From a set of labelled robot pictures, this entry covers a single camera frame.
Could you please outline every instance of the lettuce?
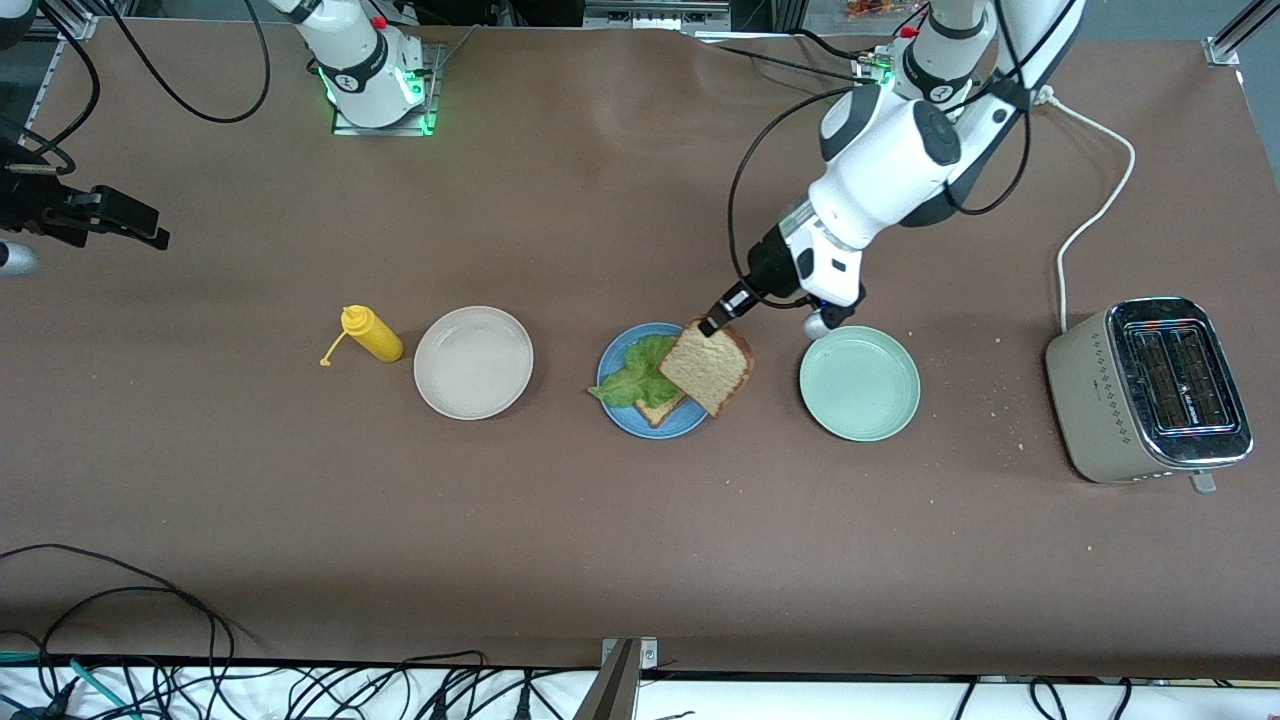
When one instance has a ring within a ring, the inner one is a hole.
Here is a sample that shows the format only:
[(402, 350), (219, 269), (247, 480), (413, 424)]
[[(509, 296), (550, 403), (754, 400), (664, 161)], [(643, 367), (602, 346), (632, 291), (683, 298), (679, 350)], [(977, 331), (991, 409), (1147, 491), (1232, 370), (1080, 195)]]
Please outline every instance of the lettuce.
[(627, 364), (588, 392), (609, 407), (626, 407), (637, 400), (644, 400), (649, 407), (657, 407), (675, 400), (680, 396), (680, 388), (658, 372), (658, 365), (675, 342), (676, 338), (662, 334), (637, 340), (627, 348)]

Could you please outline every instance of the mint green plate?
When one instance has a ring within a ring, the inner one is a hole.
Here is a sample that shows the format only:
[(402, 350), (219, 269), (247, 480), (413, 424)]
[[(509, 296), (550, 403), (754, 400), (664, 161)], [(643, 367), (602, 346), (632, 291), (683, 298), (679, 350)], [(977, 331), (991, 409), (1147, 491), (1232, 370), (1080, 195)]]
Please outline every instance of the mint green plate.
[(804, 354), (800, 397), (832, 433), (873, 442), (911, 421), (920, 405), (920, 373), (890, 336), (860, 325), (836, 328)]

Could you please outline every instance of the yellow squeeze bottle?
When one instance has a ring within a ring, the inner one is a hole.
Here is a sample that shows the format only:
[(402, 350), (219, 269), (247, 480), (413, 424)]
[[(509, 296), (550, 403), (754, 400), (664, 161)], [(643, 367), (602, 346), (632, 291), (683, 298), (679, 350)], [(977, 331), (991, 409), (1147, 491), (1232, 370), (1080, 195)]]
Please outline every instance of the yellow squeeze bottle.
[(351, 305), (342, 309), (342, 334), (329, 346), (329, 352), (324, 354), (320, 364), (329, 366), (329, 356), (333, 355), (342, 338), (351, 336), (356, 342), (365, 346), (365, 350), (374, 354), (383, 363), (394, 363), (404, 355), (404, 343), (401, 342), (387, 323), (384, 323), (372, 310), (364, 305)]

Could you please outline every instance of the silver toaster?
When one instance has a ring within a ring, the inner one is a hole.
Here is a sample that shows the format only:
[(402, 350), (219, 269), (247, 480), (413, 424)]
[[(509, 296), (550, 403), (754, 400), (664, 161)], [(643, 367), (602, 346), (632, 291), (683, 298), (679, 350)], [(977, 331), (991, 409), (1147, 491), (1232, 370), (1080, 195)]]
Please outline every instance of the silver toaster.
[(1071, 462), (1096, 483), (1212, 470), (1253, 450), (1244, 406), (1208, 316), (1183, 297), (1112, 305), (1053, 338), (1044, 354)]

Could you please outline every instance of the brown table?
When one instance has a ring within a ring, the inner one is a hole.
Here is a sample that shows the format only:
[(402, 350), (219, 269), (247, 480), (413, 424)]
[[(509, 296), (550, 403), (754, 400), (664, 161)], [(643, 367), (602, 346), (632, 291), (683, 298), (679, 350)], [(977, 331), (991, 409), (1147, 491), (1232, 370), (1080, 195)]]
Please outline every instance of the brown table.
[[(202, 109), (252, 100), (247, 26), (136, 26)], [(33, 238), (40, 274), (0, 283), (4, 544), (165, 574), (269, 657), (475, 646), (581, 664), (600, 637), (650, 634), (677, 667), (1280, 676), (1280, 211), (1235, 74), (1194, 44), (1080, 44), (1053, 85), (1139, 150), (1069, 258), (1073, 314), (1187, 295), (1233, 360), (1258, 446), (1208, 498), (1068, 465), (1041, 364), (1051, 263), (1124, 156), (1061, 115), (1037, 115), (1000, 211), (893, 228), (868, 254), (858, 320), (902, 341), (923, 379), (906, 430), (854, 445), (819, 429), (796, 392), (801, 315), (756, 310), (737, 325), (755, 373), (727, 415), (654, 443), (582, 392), (599, 352), (726, 290), (736, 163), (829, 86), (675, 33), (480, 31), (447, 72), (435, 137), (339, 138), (296, 31), (268, 37), (270, 99), (230, 127), (178, 109), (114, 28), (88, 44), (104, 96), (68, 142), (74, 179), (160, 208), (173, 246)], [(86, 95), (63, 63), (37, 129)], [(760, 150), (744, 237), (820, 172), (820, 111)], [(532, 383), (502, 416), (458, 423), (421, 401), (408, 359), (348, 346), (321, 369), (352, 302), (410, 348), (451, 309), (504, 307), (534, 338)], [(35, 629), (122, 579), (14, 561), (0, 615)], [(106, 601), (54, 650), (202, 653), (200, 620), (164, 607)]]

